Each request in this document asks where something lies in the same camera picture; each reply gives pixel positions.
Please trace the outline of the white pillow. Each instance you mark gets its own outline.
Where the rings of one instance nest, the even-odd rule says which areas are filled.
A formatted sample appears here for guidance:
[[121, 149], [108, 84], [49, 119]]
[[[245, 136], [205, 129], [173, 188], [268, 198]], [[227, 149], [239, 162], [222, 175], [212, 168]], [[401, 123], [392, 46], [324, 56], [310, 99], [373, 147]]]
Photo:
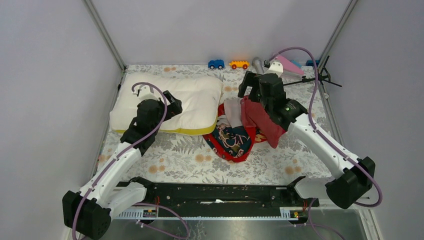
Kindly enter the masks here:
[[137, 115], [137, 105], [141, 101], [137, 98], [136, 87], [140, 85], [151, 86], [157, 92], [169, 91], [182, 102], [182, 112], [165, 121], [160, 131], [188, 136], [206, 135], [213, 131], [223, 88], [219, 78], [169, 78], [148, 73], [126, 76], [115, 105], [109, 113], [109, 126], [112, 130], [123, 133]]

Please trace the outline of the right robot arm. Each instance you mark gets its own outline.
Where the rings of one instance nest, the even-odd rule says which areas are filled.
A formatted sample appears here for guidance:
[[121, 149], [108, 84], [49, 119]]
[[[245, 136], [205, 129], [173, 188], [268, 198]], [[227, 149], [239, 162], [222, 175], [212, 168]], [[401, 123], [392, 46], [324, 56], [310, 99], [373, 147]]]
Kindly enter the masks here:
[[238, 87], [238, 97], [243, 97], [248, 87], [249, 100], [260, 103], [276, 125], [302, 141], [331, 173], [329, 179], [301, 179], [287, 191], [287, 201], [299, 206], [308, 198], [328, 197], [341, 209], [358, 204], [375, 183], [375, 162], [368, 156], [359, 158], [326, 133], [302, 104], [286, 96], [276, 73], [247, 71]]

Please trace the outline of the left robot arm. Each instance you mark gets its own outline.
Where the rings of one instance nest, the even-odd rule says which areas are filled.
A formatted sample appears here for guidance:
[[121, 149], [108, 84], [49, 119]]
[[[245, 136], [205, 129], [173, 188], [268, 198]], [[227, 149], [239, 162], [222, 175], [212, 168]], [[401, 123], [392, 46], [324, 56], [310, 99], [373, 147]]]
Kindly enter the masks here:
[[162, 123], [183, 111], [181, 100], [169, 91], [160, 95], [150, 94], [140, 101], [136, 116], [107, 163], [78, 191], [69, 190], [62, 197], [63, 221], [71, 229], [72, 239], [81, 235], [98, 240], [124, 210], [137, 202], [144, 206], [154, 202], [154, 190], [141, 183], [130, 183], [117, 193], [113, 190], [122, 174], [155, 142]]

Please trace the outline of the red printed pillowcase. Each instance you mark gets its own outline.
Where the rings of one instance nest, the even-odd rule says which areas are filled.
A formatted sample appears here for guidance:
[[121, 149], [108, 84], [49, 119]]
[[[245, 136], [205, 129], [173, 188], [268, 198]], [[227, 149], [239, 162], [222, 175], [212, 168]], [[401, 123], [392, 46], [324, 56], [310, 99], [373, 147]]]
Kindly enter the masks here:
[[286, 132], [270, 119], [260, 103], [244, 96], [226, 99], [218, 106], [213, 131], [203, 138], [218, 157], [239, 163], [247, 159], [256, 143], [268, 142], [277, 148]]

